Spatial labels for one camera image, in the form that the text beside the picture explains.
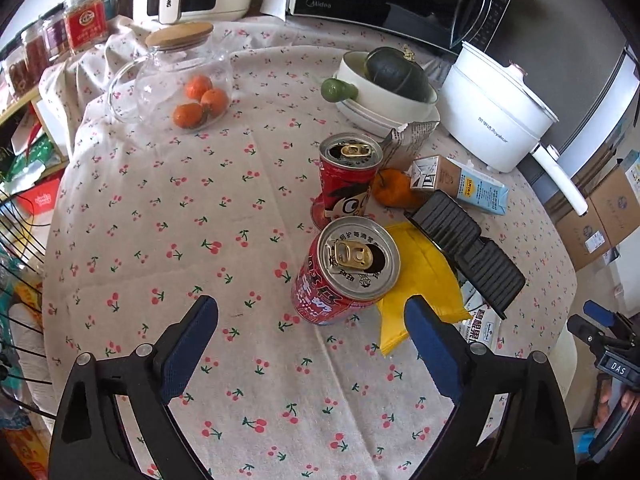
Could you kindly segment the white snack packet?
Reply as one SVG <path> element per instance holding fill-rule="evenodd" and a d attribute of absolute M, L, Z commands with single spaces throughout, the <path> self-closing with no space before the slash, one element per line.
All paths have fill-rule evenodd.
<path fill-rule="evenodd" d="M 469 344 L 480 342 L 491 351 L 496 351 L 502 319 L 470 282 L 462 285 L 461 292 L 463 307 L 470 317 L 454 326 Z"/>

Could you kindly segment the black plastic tray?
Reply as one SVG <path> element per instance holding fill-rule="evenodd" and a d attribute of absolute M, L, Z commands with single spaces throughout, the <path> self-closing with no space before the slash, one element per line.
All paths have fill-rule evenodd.
<path fill-rule="evenodd" d="M 405 217 L 471 283 L 503 321 L 526 283 L 524 274 L 447 193 L 435 191 Z"/>

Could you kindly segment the yellow snack wrapper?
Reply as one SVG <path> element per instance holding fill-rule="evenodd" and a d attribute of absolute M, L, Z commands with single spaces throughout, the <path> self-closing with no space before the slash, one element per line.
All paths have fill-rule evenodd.
<path fill-rule="evenodd" d="M 422 296 L 442 322 L 456 324 L 471 318 L 454 271 L 436 246 L 409 222 L 386 226 L 386 230 L 398 247 L 400 272 L 395 286 L 376 305 L 383 356 L 408 338 L 404 312 L 412 296 Z"/>

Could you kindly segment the red drink can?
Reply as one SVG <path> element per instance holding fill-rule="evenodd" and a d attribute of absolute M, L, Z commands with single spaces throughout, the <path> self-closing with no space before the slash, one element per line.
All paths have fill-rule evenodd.
<path fill-rule="evenodd" d="M 319 146 L 321 192 L 311 205 L 311 219 L 320 230 L 333 220 L 363 216 L 373 179 L 380 168 L 380 144 L 360 132 L 343 132 Z"/>
<path fill-rule="evenodd" d="M 390 232 L 369 218 L 338 218 L 311 243 L 292 303 L 305 321 L 330 324 L 376 304 L 399 274 L 400 253 Z"/>

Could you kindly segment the blue milk carton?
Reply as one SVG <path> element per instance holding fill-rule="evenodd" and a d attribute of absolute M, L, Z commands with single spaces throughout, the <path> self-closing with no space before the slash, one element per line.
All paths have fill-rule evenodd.
<path fill-rule="evenodd" d="M 442 191 L 459 202 L 498 216 L 504 216 L 508 209 L 506 185 L 442 155 L 415 159 L 409 177 L 410 188 L 415 191 Z"/>

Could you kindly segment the orange peel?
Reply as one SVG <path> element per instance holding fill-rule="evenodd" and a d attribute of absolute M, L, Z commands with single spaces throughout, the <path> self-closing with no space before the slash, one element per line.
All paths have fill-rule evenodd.
<path fill-rule="evenodd" d="M 387 208 L 415 210 L 426 202 L 423 193 L 410 188 L 410 178 L 394 168 L 380 170 L 371 186 L 374 199 Z"/>

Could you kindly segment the torn paper carton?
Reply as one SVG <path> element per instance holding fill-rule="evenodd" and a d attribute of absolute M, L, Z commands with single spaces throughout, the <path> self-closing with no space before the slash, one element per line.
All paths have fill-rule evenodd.
<path fill-rule="evenodd" d="M 438 125 L 438 120 L 429 120 L 428 122 L 410 122 L 390 130 L 380 143 L 382 150 L 380 169 L 407 171 Z"/>

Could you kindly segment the lower cardboard box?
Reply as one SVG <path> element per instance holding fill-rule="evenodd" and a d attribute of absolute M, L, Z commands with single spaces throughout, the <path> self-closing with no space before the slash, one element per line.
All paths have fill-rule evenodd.
<path fill-rule="evenodd" d="M 632 150 L 586 199 L 588 210 L 556 222 L 576 271 L 604 256 L 639 227 L 639 152 Z"/>

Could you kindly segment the cherry print tablecloth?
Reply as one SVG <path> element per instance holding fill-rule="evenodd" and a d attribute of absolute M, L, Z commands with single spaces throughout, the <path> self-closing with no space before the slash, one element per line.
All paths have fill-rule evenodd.
<path fill-rule="evenodd" d="M 53 479 L 165 477 L 126 380 L 106 386 L 122 448 L 89 401 L 100 363 L 156 346 L 201 296 L 218 326 L 169 404 L 213 479 L 407 479 L 451 412 L 416 347 L 380 347 L 378 310 L 329 326 L 303 320 L 291 292 L 317 236 L 319 146 L 349 130 L 320 82 L 343 54 L 402 46 L 358 26 L 250 18 L 215 27 L 231 64 L 228 112 L 200 131 L 168 114 L 126 125 L 136 105 L 116 72 L 144 53 L 126 18 L 114 34 L 49 68 L 43 99 L 73 133 L 43 285 L 44 342 L 60 399 Z"/>

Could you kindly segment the white electric cooking pot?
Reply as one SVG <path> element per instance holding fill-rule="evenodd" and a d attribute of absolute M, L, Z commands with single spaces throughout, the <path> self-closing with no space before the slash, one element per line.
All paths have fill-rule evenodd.
<path fill-rule="evenodd" d="M 582 216 L 588 211 L 585 197 L 558 164 L 555 148 L 541 144 L 559 118 L 526 86 L 525 75 L 518 64 L 503 66 L 465 41 L 439 91 L 440 121 L 464 148 L 502 174 L 533 156 Z"/>

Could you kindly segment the grey refrigerator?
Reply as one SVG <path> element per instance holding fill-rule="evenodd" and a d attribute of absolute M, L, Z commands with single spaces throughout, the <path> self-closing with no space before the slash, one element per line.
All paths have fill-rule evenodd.
<path fill-rule="evenodd" d="M 582 194 L 639 113 L 639 0 L 511 0 L 488 54 L 558 115 L 542 137 Z"/>

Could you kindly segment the mandarin orange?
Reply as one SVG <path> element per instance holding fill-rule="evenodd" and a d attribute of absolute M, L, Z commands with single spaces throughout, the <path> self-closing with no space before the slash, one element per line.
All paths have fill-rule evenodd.
<path fill-rule="evenodd" d="M 211 88 L 205 91 L 200 99 L 201 107 L 210 118 L 217 118 L 223 115 L 229 106 L 228 93 L 221 88 Z"/>
<path fill-rule="evenodd" d="M 183 87 L 184 94 L 193 101 L 201 101 L 204 94 L 213 89 L 212 81 L 203 75 L 196 75 L 190 78 Z"/>
<path fill-rule="evenodd" d="M 174 125 L 181 129 L 194 129 L 200 126 L 205 119 L 205 110 L 197 102 L 178 105 L 172 113 Z"/>

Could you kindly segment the stacked white plates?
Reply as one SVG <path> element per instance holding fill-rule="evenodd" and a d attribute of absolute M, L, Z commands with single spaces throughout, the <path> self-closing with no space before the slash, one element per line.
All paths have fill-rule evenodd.
<path fill-rule="evenodd" d="M 349 122 L 378 140 L 383 140 L 390 133 L 390 130 L 404 125 L 403 122 L 396 122 L 396 120 L 376 114 L 353 100 L 337 102 L 335 107 Z"/>

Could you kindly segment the dark green pumpkin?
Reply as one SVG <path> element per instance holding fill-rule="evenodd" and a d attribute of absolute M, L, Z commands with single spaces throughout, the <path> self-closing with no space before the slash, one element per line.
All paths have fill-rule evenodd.
<path fill-rule="evenodd" d="M 433 91 L 423 68 L 413 61 L 412 52 L 379 47 L 366 56 L 363 73 L 372 84 L 416 102 L 431 103 Z"/>

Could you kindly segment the red label jar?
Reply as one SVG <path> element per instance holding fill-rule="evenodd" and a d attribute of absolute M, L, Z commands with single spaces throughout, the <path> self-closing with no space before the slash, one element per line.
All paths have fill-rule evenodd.
<path fill-rule="evenodd" d="M 64 25 L 70 50 L 86 50 L 108 35 L 103 0 L 65 0 Z"/>

